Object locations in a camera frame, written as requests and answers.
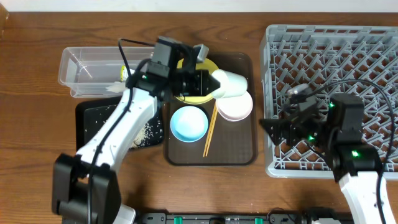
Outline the white cup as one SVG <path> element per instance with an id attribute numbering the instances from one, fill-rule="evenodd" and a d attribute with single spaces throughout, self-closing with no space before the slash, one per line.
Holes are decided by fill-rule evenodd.
<path id="1" fill-rule="evenodd" d="M 241 96 L 247 91 L 248 81 L 242 75 L 217 69 L 211 76 L 220 83 L 220 87 L 211 92 L 215 99 Z"/>

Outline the yellow round plate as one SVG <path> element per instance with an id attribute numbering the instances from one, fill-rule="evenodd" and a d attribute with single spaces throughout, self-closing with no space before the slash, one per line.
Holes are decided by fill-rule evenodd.
<path id="1" fill-rule="evenodd" d="M 211 61 L 210 59 L 206 59 L 204 63 L 197 63 L 196 69 L 198 70 L 208 70 L 211 75 L 215 70 L 218 69 L 218 66 Z M 179 101 L 189 104 L 189 105 L 201 105 L 209 102 L 213 99 L 212 95 L 206 96 L 176 96 L 176 99 Z"/>

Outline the pink bowl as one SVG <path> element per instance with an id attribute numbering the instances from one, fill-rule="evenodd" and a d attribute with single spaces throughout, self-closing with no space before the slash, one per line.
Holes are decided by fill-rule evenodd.
<path id="1" fill-rule="evenodd" d="M 248 91 L 241 96 L 216 100 L 219 114 L 227 121 L 241 121 L 247 118 L 253 109 L 253 100 Z"/>

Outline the light blue bowl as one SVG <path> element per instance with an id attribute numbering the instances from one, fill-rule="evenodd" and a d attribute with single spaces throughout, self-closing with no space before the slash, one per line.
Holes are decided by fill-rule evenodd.
<path id="1" fill-rule="evenodd" d="M 183 106 L 170 119 L 173 136 L 187 143 L 200 140 L 206 134 L 208 126 L 207 115 L 196 106 Z"/>

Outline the green yellow snack wrapper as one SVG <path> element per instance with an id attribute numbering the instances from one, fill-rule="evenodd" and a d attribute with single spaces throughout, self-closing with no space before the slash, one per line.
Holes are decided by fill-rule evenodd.
<path id="1" fill-rule="evenodd" d="M 129 77 L 129 73 L 132 75 L 134 72 L 135 70 L 133 69 L 130 69 L 130 72 L 128 72 L 126 66 L 123 65 L 120 70 L 120 80 L 122 82 L 125 82 Z"/>

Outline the white tissue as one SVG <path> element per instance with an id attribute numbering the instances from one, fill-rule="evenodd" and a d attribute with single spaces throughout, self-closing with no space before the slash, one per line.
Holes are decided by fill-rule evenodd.
<path id="1" fill-rule="evenodd" d="M 106 87 L 106 90 L 112 93 L 120 93 L 126 89 L 124 82 L 114 82 L 110 86 Z"/>

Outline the pile of rice leftovers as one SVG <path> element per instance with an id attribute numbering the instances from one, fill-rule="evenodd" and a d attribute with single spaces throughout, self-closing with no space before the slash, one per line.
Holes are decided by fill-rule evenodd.
<path id="1" fill-rule="evenodd" d="M 164 129 L 160 121 L 155 123 L 146 123 L 139 131 L 135 140 L 131 144 L 131 149 L 156 146 L 164 139 Z"/>

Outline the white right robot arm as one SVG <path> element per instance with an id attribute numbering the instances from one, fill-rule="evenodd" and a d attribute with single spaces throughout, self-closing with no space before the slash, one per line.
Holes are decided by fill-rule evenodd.
<path id="1" fill-rule="evenodd" d="M 362 141 L 362 99 L 337 93 L 330 99 L 326 121 L 317 116 L 317 99 L 312 96 L 297 103 L 295 112 L 285 119 L 262 119 L 260 124 L 275 145 L 306 141 L 324 152 L 322 159 L 332 170 L 355 223 L 395 223 L 381 158 L 374 146 Z"/>

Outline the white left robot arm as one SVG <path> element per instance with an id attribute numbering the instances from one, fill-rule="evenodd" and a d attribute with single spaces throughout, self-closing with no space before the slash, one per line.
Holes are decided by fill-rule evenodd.
<path id="1" fill-rule="evenodd" d="M 220 87 L 208 70 L 197 69 L 208 55 L 203 44 L 186 45 L 158 37 L 151 58 L 134 70 L 126 62 L 126 88 L 101 129 L 74 156 L 53 165 L 52 212 L 78 223 L 134 223 L 136 211 L 122 204 L 117 174 L 132 142 L 174 96 L 206 96 Z"/>

